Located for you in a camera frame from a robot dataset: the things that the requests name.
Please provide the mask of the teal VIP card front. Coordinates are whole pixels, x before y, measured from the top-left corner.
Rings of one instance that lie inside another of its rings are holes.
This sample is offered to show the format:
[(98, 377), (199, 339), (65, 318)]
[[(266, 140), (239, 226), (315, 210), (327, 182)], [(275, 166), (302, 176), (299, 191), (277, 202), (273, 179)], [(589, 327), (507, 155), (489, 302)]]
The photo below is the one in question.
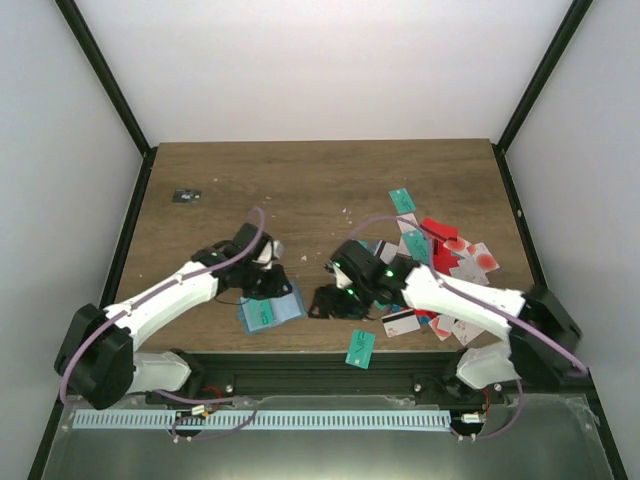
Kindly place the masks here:
[(249, 300), (245, 308), (245, 321), (249, 332), (270, 328), (275, 322), (270, 302), (268, 300)]

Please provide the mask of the teal vip card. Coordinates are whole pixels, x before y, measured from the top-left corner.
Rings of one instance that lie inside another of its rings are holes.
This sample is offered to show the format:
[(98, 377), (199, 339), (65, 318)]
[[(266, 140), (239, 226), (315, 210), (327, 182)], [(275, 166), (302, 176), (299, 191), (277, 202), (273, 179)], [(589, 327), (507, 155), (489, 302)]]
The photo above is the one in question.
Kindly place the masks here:
[(355, 330), (346, 353), (345, 363), (360, 369), (368, 369), (374, 350), (376, 336), (372, 333)]
[(268, 300), (249, 300), (245, 308), (245, 321), (249, 332), (270, 328), (275, 322), (270, 302)]

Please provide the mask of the blue leather card holder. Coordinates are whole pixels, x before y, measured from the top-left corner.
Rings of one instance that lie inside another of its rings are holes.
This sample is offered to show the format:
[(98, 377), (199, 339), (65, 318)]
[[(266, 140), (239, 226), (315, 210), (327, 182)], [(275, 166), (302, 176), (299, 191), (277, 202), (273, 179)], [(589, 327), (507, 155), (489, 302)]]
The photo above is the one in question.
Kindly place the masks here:
[(285, 296), (266, 300), (239, 297), (237, 302), (237, 318), (247, 334), (269, 330), (305, 315), (304, 299), (295, 281)]

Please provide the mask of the white magnetic stripe card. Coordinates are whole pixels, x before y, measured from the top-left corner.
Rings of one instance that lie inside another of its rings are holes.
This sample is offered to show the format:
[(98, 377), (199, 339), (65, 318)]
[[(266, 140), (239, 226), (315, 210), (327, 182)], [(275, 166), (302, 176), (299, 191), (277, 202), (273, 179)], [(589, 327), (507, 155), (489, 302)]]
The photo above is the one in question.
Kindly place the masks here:
[(382, 325), (388, 338), (418, 331), (419, 320), (414, 310), (402, 310), (382, 317)]

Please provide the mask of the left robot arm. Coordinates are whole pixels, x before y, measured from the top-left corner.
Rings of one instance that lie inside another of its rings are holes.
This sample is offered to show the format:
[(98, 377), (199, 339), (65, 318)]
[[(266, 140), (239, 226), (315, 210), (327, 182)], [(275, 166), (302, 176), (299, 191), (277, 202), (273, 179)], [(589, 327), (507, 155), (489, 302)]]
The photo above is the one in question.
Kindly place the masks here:
[(144, 353), (141, 346), (182, 314), (230, 289), (240, 290), (247, 300), (289, 294), (292, 286), (279, 262), (283, 251), (280, 241), (245, 223), (232, 239), (198, 250), (178, 271), (142, 293), (103, 308), (82, 306), (54, 362), (61, 400), (75, 393), (97, 410), (147, 392), (196, 402), (205, 381), (195, 358), (180, 349)]

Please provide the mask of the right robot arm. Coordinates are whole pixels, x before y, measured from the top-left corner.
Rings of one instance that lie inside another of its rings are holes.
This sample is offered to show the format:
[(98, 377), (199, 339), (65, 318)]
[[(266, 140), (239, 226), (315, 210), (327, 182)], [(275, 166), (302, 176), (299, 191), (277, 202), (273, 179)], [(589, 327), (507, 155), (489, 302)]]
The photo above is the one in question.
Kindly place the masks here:
[(496, 383), (523, 380), (554, 389), (589, 374), (575, 354), (579, 327), (544, 286), (521, 292), (478, 285), (408, 256), (384, 261), (356, 240), (345, 241), (325, 268), (333, 281), (315, 290), (311, 318), (362, 320), (375, 303), (399, 305), (444, 314), (496, 337), (489, 346), (466, 348), (445, 376), (445, 393), (455, 402)]

